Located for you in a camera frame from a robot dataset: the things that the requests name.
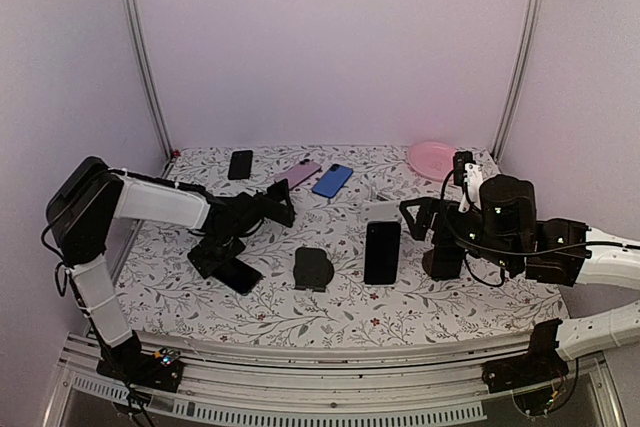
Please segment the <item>black phone blue edge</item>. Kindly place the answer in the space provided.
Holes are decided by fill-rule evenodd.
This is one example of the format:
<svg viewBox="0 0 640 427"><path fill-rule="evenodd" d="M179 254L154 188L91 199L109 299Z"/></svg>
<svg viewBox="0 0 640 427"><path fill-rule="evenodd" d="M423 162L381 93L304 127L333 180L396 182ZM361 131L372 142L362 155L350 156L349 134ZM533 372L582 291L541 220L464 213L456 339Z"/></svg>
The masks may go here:
<svg viewBox="0 0 640 427"><path fill-rule="evenodd" d="M393 285L397 279L401 224L397 221L374 221L367 224L364 283Z"/></svg>

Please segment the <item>black phone teal edge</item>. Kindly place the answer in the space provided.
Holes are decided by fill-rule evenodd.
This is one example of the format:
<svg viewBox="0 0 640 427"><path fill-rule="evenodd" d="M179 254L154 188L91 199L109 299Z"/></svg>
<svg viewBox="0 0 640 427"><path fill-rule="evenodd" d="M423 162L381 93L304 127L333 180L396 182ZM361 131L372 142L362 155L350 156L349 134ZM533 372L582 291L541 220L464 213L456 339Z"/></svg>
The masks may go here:
<svg viewBox="0 0 640 427"><path fill-rule="evenodd" d="M240 295L249 294L263 279L258 270L237 258L221 264L213 277Z"/></svg>

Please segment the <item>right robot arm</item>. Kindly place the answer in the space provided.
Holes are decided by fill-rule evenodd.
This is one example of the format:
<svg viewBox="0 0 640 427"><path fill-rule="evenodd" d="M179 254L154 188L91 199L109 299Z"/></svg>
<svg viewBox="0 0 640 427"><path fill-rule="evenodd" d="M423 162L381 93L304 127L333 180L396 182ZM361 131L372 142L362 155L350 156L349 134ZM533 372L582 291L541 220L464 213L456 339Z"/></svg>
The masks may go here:
<svg viewBox="0 0 640 427"><path fill-rule="evenodd" d="M420 197L400 203L411 236L432 238L434 254L447 264L467 255L539 283L563 286L639 287L639 244L564 218L540 220L531 182L503 174L483 181L460 200ZM639 304L633 302L590 317L555 320L535 327L517 374L537 383L552 371L556 356L574 360L639 339Z"/></svg>

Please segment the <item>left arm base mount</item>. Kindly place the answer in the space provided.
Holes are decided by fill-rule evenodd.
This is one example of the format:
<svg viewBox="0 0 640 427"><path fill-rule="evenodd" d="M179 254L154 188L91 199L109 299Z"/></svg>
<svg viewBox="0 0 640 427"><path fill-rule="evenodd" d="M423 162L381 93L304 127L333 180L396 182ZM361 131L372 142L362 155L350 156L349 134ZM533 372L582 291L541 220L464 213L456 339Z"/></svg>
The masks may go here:
<svg viewBox="0 0 640 427"><path fill-rule="evenodd" d="M147 387L176 393L182 381L185 364L180 352L161 348L144 353L136 334L116 347L102 343L97 373L116 379L126 386Z"/></svg>

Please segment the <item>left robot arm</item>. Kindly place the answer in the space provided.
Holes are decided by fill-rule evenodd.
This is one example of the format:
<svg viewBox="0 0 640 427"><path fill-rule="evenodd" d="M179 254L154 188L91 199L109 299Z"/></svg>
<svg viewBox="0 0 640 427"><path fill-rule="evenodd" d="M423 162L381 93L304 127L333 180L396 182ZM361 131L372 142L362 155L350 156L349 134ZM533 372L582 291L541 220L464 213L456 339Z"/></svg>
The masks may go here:
<svg viewBox="0 0 640 427"><path fill-rule="evenodd" d="M117 300L106 261L106 239L119 218L182 226L200 234L188 254L204 279L229 267L244 248L242 238L286 197L284 184L263 192L215 196L202 185L170 181L108 167L85 158L46 208L46 234L55 241L96 334L110 348L111 366L128 381L148 373L148 359Z"/></svg>

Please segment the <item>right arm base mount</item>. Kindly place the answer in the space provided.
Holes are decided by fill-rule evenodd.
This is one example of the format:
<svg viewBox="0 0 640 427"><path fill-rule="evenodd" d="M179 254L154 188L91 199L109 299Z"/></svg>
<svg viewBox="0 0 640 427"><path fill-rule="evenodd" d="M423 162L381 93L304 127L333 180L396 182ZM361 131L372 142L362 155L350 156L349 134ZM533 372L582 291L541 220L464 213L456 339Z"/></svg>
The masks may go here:
<svg viewBox="0 0 640 427"><path fill-rule="evenodd" d="M481 379L490 393L528 387L566 377L569 367L557 349L558 329L563 321L552 319L537 324L523 354L485 362Z"/></svg>

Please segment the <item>dark grey phone stand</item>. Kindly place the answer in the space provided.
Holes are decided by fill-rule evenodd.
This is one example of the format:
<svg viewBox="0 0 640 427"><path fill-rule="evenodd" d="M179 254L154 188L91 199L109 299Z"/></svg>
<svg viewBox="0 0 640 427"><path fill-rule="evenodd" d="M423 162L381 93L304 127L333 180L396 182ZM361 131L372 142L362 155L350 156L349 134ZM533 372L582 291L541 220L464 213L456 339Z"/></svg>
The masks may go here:
<svg viewBox="0 0 640 427"><path fill-rule="evenodd" d="M293 267L294 288L324 293L334 277L333 264L319 248L299 247Z"/></svg>

